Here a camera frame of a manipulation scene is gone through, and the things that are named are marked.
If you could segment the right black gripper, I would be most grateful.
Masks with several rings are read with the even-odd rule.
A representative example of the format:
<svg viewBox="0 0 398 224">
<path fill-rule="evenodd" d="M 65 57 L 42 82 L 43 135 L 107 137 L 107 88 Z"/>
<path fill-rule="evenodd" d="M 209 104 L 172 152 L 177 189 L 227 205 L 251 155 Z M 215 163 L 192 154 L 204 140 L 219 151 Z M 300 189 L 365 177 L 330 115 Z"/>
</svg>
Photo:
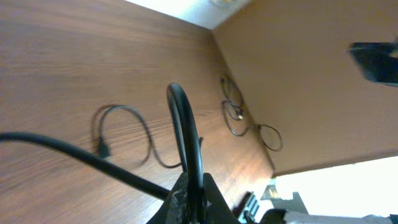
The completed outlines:
<svg viewBox="0 0 398 224">
<path fill-rule="evenodd" d="M 396 42 L 354 42 L 349 54 L 356 62 L 365 79 L 387 86 L 397 86 Z"/>
</svg>

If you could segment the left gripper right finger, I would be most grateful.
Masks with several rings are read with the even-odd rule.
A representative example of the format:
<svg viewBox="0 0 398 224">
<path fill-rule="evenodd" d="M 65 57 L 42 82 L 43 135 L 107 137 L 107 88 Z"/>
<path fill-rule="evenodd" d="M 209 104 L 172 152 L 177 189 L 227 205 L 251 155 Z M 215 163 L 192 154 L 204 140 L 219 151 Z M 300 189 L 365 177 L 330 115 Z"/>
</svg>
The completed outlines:
<svg viewBox="0 0 398 224">
<path fill-rule="evenodd" d="M 205 223 L 208 224 L 239 224 L 238 219 L 229 209 L 214 179 L 209 173 L 203 174 L 206 198 Z"/>
</svg>

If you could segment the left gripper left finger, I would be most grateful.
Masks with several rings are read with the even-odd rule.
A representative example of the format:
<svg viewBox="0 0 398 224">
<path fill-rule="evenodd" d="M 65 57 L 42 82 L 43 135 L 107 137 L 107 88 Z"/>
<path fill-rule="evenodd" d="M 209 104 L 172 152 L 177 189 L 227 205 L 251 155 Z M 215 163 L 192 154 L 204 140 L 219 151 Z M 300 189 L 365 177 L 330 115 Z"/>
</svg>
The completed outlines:
<svg viewBox="0 0 398 224">
<path fill-rule="evenodd" d="M 182 173 L 169 195 L 147 224 L 187 224 L 188 221 L 188 174 Z"/>
</svg>

